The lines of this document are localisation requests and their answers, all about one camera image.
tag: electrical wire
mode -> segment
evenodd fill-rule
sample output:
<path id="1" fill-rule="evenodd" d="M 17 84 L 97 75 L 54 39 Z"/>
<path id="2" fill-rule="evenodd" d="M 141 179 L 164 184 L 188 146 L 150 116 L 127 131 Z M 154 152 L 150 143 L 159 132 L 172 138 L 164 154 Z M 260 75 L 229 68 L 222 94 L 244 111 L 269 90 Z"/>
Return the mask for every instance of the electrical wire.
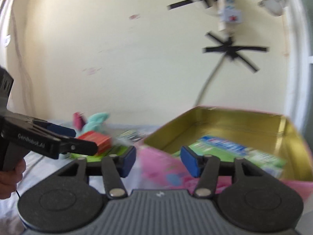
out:
<path id="1" fill-rule="evenodd" d="M 202 98 L 203 98 L 203 95 L 208 87 L 208 85 L 210 84 L 210 82 L 213 80 L 213 78 L 215 77 L 217 71 L 219 70 L 219 68 L 221 67 L 221 65 L 223 64 L 224 62 L 224 59 L 226 58 L 227 55 L 223 55 L 222 58 L 220 59 L 219 63 L 217 64 L 217 66 L 214 68 L 213 72 L 210 74 L 210 76 L 208 77 L 208 79 L 206 80 L 206 82 L 204 83 L 198 97 L 197 97 L 197 100 L 194 104 L 194 107 L 197 107 L 200 105 L 201 101 L 202 101 Z"/>
<path id="2" fill-rule="evenodd" d="M 34 97 L 33 97 L 32 79 L 23 65 L 21 51 L 18 45 L 18 32 L 17 32 L 16 20 L 15 20 L 15 15 L 14 15 L 13 10 L 11 11 L 11 17 L 12 17 L 12 22 L 13 22 L 15 50 L 16 50 L 16 54 L 18 57 L 18 66 L 19 66 L 20 74 L 21 74 L 20 76 L 21 76 L 21 83 L 22 83 L 23 104 L 24 104 L 26 112 L 31 113 L 31 115 L 36 117 L 37 115 L 36 115 L 36 109 L 35 109 Z M 28 94 L 29 94 L 30 109 L 27 103 L 26 91 L 28 91 Z"/>
<path id="3" fill-rule="evenodd" d="M 18 198 L 20 199 L 21 196 L 19 195 L 18 191 L 16 190 L 15 192 L 16 192 L 16 194 L 18 195 Z"/>

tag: ribbed gray surface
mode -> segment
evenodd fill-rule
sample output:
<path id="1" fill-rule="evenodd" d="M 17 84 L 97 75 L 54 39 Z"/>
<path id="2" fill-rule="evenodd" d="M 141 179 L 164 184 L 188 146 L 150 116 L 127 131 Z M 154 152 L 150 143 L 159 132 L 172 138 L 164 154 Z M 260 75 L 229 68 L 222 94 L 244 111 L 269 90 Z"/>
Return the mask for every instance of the ribbed gray surface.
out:
<path id="1" fill-rule="evenodd" d="M 26 231 L 23 235 L 42 235 Z M 195 199 L 186 190 L 133 191 L 110 201 L 91 224 L 63 235 L 248 235 L 225 221 L 208 200 Z M 266 235 L 296 235 L 294 231 Z"/>

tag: red box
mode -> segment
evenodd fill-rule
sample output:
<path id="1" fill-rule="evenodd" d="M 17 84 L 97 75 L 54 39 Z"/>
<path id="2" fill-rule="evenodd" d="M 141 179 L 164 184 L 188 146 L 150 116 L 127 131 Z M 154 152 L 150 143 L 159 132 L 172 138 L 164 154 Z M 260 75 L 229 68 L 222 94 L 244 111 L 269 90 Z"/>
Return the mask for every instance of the red box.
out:
<path id="1" fill-rule="evenodd" d="M 95 155 L 102 154 L 112 146 L 112 139 L 110 136 L 95 131 L 85 132 L 77 138 L 95 142 L 98 146 L 98 152 Z"/>

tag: human hand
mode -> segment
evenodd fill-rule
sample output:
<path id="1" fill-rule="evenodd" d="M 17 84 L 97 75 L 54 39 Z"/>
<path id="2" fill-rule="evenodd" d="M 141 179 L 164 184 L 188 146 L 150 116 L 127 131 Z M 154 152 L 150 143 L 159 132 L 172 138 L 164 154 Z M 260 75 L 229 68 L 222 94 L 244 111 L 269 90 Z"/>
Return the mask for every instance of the human hand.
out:
<path id="1" fill-rule="evenodd" d="M 16 185 L 23 178 L 26 170 L 25 160 L 22 159 L 12 171 L 0 171 L 0 200 L 11 197 L 11 193 L 16 191 Z"/>

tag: black circular pad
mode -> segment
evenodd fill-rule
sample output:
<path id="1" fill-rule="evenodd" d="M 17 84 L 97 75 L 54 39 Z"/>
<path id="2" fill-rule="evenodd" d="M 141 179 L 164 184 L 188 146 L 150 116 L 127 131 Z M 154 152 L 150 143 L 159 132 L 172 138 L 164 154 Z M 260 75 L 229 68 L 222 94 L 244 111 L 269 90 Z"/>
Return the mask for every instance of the black circular pad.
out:
<path id="1" fill-rule="evenodd" d="M 22 221 L 46 233 L 76 230 L 94 220 L 102 208 L 102 195 L 74 177 L 43 180 L 18 201 Z"/>
<path id="2" fill-rule="evenodd" d="M 274 178 L 245 177 L 217 198 L 232 224 L 248 231 L 277 232 L 294 228 L 303 210 L 302 198 Z"/>

